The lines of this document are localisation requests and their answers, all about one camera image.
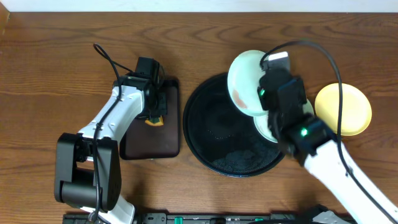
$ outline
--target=wooden table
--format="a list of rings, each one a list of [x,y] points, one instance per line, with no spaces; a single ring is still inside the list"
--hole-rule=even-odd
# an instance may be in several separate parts
[[[0,42],[0,223],[60,223],[69,206],[53,196],[55,146],[76,133],[109,98],[114,73],[93,49],[135,68],[154,57],[180,80],[181,109],[207,78],[249,49],[288,40],[321,43],[343,82],[370,100],[373,117],[344,142],[358,165],[398,203],[398,17],[396,14],[12,13]],[[313,102],[336,82],[327,60],[291,47],[292,68]],[[138,210],[171,213],[301,211],[321,203],[345,212],[297,162],[284,159],[257,177],[219,175],[182,138],[172,159],[122,161],[122,195]]]

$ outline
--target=yellow bowl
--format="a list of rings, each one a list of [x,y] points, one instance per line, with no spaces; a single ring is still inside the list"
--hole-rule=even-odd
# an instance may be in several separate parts
[[[324,87],[315,98],[317,116],[337,133],[338,84]],[[363,132],[371,122],[372,108],[366,96],[357,88],[343,83],[343,116],[341,135],[353,136]]]

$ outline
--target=round black tray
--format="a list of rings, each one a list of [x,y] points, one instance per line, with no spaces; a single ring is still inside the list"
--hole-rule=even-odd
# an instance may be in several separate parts
[[[276,143],[258,133],[253,118],[235,107],[227,73],[208,79],[192,93],[183,113],[183,131],[196,158],[227,176],[258,175],[284,157]]]

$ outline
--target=white wall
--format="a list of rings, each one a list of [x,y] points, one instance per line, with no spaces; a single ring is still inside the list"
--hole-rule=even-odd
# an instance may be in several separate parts
[[[398,0],[0,0],[0,2],[11,12],[398,12]]]

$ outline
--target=yellow object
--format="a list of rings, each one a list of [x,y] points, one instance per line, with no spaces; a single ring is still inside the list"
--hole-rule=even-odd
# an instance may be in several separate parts
[[[159,118],[152,118],[152,119],[148,119],[145,120],[145,123],[151,126],[163,126],[163,117],[160,116]]]
[[[337,133],[338,84],[324,87],[315,98],[317,116]],[[341,135],[353,136],[363,132],[371,122],[372,108],[366,96],[357,88],[343,83],[343,116]]]

